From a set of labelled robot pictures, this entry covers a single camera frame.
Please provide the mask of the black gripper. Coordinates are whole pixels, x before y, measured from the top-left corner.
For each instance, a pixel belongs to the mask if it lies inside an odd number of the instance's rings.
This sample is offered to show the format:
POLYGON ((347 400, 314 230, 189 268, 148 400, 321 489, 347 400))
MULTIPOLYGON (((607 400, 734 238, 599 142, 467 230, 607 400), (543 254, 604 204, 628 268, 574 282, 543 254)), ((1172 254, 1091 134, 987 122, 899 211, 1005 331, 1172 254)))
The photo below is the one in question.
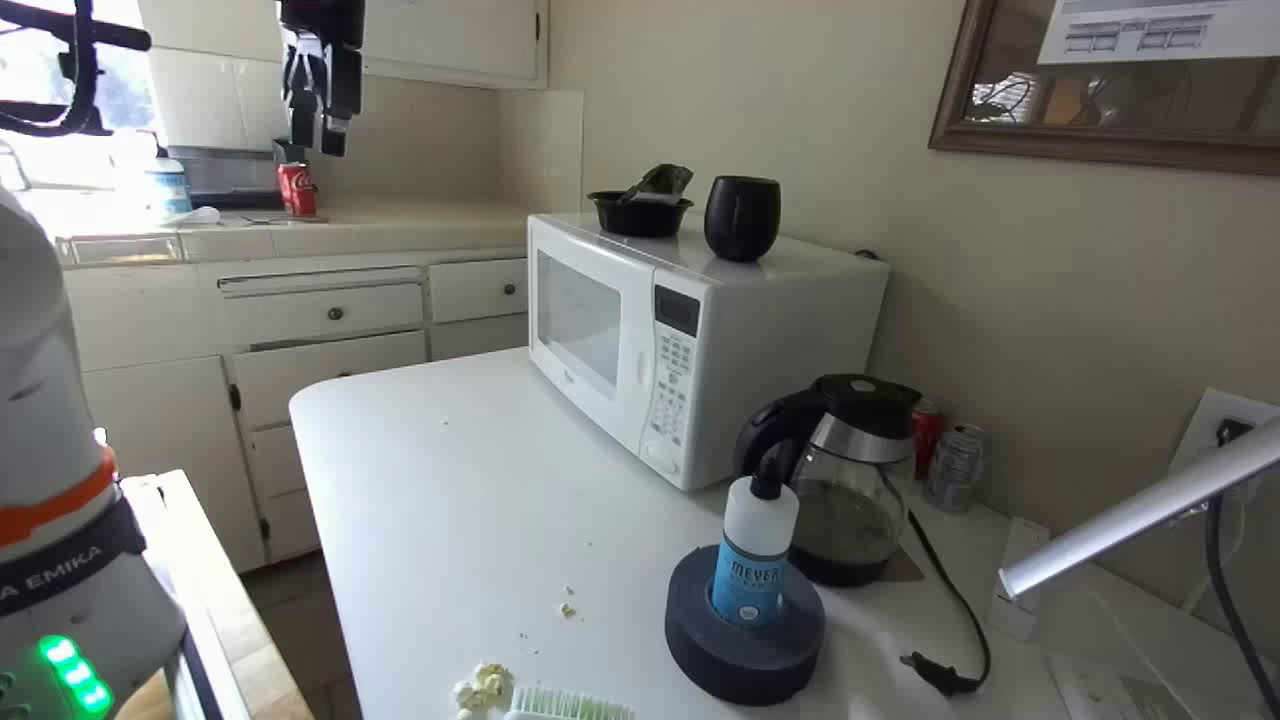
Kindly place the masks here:
POLYGON ((295 149, 343 152, 360 118, 364 0, 276 0, 285 29, 285 108, 295 149))

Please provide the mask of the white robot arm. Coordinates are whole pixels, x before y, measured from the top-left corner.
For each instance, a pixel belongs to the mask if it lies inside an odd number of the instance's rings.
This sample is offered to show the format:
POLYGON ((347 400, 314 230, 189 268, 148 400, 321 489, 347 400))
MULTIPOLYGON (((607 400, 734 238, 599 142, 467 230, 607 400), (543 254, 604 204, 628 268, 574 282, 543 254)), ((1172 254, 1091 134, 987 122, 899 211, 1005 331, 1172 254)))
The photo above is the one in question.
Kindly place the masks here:
POLYGON ((191 482, 119 474, 61 254, 0 211, 3 720, 321 720, 191 482))

